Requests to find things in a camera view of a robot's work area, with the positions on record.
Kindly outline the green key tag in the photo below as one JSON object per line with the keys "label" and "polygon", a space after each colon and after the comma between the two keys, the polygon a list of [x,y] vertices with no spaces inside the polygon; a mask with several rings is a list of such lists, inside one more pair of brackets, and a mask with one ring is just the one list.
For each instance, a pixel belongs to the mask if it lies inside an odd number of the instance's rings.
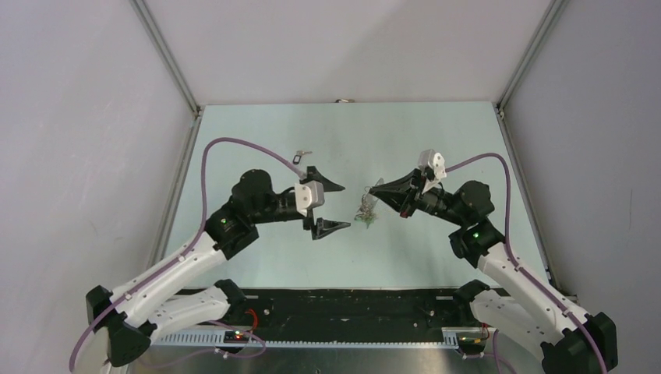
{"label": "green key tag", "polygon": [[374,212],[367,212],[361,215],[360,220],[364,223],[367,229],[376,221],[378,218],[377,214]]}

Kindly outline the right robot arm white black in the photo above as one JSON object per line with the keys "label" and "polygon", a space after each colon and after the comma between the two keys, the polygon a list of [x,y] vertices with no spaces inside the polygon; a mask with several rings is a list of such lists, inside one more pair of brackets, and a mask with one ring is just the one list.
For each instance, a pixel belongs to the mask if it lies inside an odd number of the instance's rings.
{"label": "right robot arm white black", "polygon": [[546,373],[607,373],[618,365],[617,328],[605,313],[595,315],[529,270],[490,222],[495,209],[488,185],[468,181],[456,192],[430,186],[415,169],[403,178],[369,189],[369,194],[408,218],[416,211],[456,224],[449,236],[459,259],[495,281],[500,297],[482,281],[460,287],[452,305],[462,325],[485,323],[526,348]]}

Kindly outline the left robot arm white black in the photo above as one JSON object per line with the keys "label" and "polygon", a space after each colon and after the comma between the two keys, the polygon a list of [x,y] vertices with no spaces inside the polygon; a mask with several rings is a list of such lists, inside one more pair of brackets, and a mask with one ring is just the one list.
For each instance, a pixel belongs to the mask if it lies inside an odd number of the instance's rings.
{"label": "left robot arm white black", "polygon": [[107,362],[113,367],[128,365],[160,337],[197,323],[243,321],[246,297],[232,280],[219,280],[182,299],[170,298],[256,241],[260,224],[302,221],[314,240],[349,227],[348,222],[313,216],[313,209],[323,205],[325,193],[342,190],[344,186],[325,178],[314,166],[281,193],[273,190],[266,171],[245,172],[228,201],[205,217],[201,229],[176,252],[121,287],[97,286],[87,293],[90,325],[108,334]]}

